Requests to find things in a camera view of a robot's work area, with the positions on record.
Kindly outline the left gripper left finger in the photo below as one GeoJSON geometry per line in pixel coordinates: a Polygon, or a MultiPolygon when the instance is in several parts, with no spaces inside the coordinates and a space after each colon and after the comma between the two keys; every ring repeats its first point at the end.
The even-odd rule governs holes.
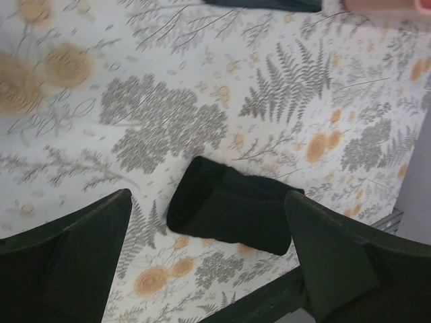
{"type": "Polygon", "coordinates": [[[1,239],[2,322],[101,322],[132,210],[129,189],[1,239]]]}

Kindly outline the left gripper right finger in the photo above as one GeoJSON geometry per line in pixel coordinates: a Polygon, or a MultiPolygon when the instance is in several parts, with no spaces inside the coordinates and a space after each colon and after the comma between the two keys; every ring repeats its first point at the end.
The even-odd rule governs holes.
{"type": "Polygon", "coordinates": [[[316,322],[429,322],[430,246],[289,191],[285,210],[316,322]]]}

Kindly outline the black underwear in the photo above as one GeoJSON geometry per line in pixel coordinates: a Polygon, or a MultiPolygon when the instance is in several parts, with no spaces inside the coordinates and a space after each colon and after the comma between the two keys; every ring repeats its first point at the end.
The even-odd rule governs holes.
{"type": "Polygon", "coordinates": [[[197,156],[176,188],[166,224],[178,234],[283,256],[291,243],[284,201],[293,190],[277,180],[245,175],[197,156]]]}

